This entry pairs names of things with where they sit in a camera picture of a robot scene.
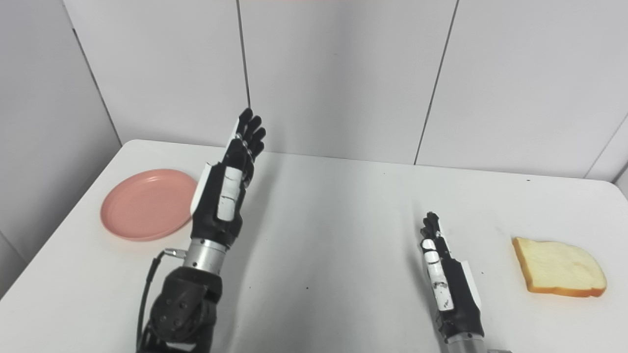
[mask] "slice of bread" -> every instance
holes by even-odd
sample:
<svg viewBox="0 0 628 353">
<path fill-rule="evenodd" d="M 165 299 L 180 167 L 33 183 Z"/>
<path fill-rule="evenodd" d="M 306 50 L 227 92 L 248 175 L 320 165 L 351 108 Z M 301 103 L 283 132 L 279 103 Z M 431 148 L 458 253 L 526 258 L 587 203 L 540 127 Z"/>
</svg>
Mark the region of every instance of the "slice of bread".
<svg viewBox="0 0 628 353">
<path fill-rule="evenodd" d="M 512 240 L 528 290 L 566 296 L 600 296 L 606 277 L 597 261 L 577 246 L 562 242 Z"/>
</svg>

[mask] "robot finger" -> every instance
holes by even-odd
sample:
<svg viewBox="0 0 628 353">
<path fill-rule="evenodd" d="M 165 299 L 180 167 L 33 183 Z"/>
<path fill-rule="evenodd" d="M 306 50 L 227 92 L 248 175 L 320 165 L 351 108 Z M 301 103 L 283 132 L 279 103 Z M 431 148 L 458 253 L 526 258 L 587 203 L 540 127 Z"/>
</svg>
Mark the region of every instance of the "robot finger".
<svg viewBox="0 0 628 353">
<path fill-rule="evenodd" d="M 251 108 L 244 109 L 242 114 L 238 117 L 238 125 L 235 133 L 240 134 L 240 137 L 244 135 L 244 131 L 246 129 L 246 125 L 251 121 L 253 117 L 253 111 Z"/>
<path fill-rule="evenodd" d="M 246 143 L 251 143 L 251 137 L 255 130 L 257 130 L 262 125 L 262 118 L 259 116 L 254 116 L 251 121 L 246 125 L 246 131 L 244 131 L 244 135 L 242 135 L 242 139 L 246 141 Z"/>
<path fill-rule="evenodd" d="M 255 150 L 258 143 L 262 141 L 262 139 L 266 136 L 266 129 L 259 128 L 256 132 L 251 136 L 251 141 L 249 142 L 249 151 L 252 152 Z"/>
</svg>

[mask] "robotic hand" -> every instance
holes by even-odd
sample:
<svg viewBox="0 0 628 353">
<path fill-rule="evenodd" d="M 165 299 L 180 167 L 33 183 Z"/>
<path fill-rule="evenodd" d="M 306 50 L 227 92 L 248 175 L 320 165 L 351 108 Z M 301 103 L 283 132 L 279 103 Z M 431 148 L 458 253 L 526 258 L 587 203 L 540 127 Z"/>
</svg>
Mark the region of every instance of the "robotic hand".
<svg viewBox="0 0 628 353">
<path fill-rule="evenodd" d="M 220 268 L 242 228 L 240 208 L 253 177 L 253 164 L 264 149 L 262 119 L 246 109 L 239 117 L 222 161 L 205 165 L 192 198 L 191 244 L 188 251 L 165 249 L 153 260 L 139 314 L 141 353 L 208 353 L 212 345 L 216 305 L 222 295 Z M 143 330 L 148 287 L 163 255 L 184 259 L 164 280 Z M 191 349 L 175 348 L 191 345 Z"/>
<path fill-rule="evenodd" d="M 449 353 L 507 353 L 484 345 L 482 304 L 468 262 L 452 257 L 436 214 L 429 212 L 423 223 L 420 248 L 438 307 L 436 324 Z"/>
</svg>

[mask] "pink plate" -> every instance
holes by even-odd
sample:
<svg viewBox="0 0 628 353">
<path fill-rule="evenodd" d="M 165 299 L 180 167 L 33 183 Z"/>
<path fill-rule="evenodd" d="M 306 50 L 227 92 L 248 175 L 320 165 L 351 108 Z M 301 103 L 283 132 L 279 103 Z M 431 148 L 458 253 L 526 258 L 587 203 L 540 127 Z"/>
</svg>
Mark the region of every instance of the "pink plate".
<svg viewBox="0 0 628 353">
<path fill-rule="evenodd" d="M 172 169 L 144 171 L 109 192 L 100 219 L 109 232 L 133 241 L 165 237 L 190 219 L 196 181 Z"/>
</svg>

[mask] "wall seam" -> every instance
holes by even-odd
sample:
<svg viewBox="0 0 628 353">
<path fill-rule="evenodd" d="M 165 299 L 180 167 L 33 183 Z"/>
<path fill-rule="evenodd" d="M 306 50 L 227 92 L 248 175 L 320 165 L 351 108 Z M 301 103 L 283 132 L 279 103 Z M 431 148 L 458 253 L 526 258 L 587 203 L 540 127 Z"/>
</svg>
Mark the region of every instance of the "wall seam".
<svg viewBox="0 0 628 353">
<path fill-rule="evenodd" d="M 423 130 L 421 130 L 421 137 L 419 139 L 419 145 L 416 148 L 416 154 L 414 155 L 414 165 L 416 165 L 416 161 L 419 158 L 419 150 L 421 149 L 421 144 L 423 143 L 423 136 L 425 135 L 425 130 L 428 125 L 428 120 L 430 119 L 430 112 L 432 102 L 434 101 L 434 95 L 436 94 L 436 86 L 438 86 L 438 79 L 440 78 L 440 72 L 443 68 L 443 62 L 445 61 L 445 53 L 447 52 L 447 46 L 449 45 L 449 38 L 452 35 L 453 29 L 453 21 L 456 18 L 456 12 L 458 12 L 458 4 L 460 0 L 456 0 L 456 5 L 453 7 L 452 21 L 449 24 L 449 30 L 447 31 L 447 38 L 445 39 L 445 46 L 443 47 L 443 55 L 440 57 L 440 63 L 438 64 L 438 71 L 436 72 L 436 80 L 434 80 L 434 87 L 432 88 L 432 94 L 430 97 L 430 104 L 428 105 L 428 111 L 425 115 L 425 121 L 423 122 Z"/>
</svg>

